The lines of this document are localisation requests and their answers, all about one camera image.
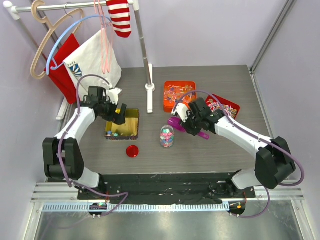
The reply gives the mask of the gold tin of star candies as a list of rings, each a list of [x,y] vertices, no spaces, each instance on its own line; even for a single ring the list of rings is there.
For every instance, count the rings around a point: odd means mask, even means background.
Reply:
[[[105,138],[108,141],[137,141],[139,137],[140,111],[137,108],[127,108],[125,123],[118,125],[107,121]]]

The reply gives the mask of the purple plastic scoop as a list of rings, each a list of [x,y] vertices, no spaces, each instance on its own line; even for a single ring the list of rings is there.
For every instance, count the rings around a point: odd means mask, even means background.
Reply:
[[[181,120],[178,117],[170,117],[167,121],[168,125],[170,125],[171,127],[173,127],[174,129],[178,130],[179,132],[182,133],[186,133],[186,130],[181,126]],[[201,137],[205,140],[209,140],[210,136],[207,133],[204,133],[202,131],[200,131],[197,134],[198,137]]]

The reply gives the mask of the clear plastic jar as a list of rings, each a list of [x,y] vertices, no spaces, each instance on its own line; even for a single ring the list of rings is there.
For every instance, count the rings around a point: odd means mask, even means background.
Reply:
[[[164,148],[170,148],[174,144],[175,132],[172,126],[165,125],[160,130],[160,145]]]

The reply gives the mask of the orange candy box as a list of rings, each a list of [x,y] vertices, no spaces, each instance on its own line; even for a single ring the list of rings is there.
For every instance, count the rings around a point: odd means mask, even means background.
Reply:
[[[194,81],[166,81],[163,90],[163,110],[171,113],[178,100],[190,91],[196,90]]]

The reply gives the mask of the red jar lid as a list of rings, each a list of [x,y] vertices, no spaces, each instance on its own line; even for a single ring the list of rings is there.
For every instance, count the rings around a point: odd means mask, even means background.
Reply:
[[[139,148],[136,145],[130,145],[126,149],[126,155],[130,158],[136,158],[139,155]]]

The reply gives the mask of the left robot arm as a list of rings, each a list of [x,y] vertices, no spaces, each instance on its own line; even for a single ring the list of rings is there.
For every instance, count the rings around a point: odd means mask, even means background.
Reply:
[[[88,187],[89,194],[97,200],[106,195],[103,176],[85,167],[79,144],[98,117],[117,125],[125,124],[126,104],[122,104],[117,112],[121,93],[118,87],[109,90],[99,86],[89,87],[88,94],[78,100],[77,108],[63,130],[43,141],[44,172],[49,179],[68,181],[81,188]]]

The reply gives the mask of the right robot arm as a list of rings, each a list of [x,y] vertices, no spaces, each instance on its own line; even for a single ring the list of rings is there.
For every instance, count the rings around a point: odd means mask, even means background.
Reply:
[[[180,125],[188,134],[196,136],[202,130],[235,143],[255,159],[253,169],[240,170],[226,184],[226,193],[233,198],[244,189],[263,186],[273,190],[296,171],[286,140],[260,135],[232,119],[225,110],[212,111],[203,98],[188,105],[179,103],[172,112],[181,119]]]

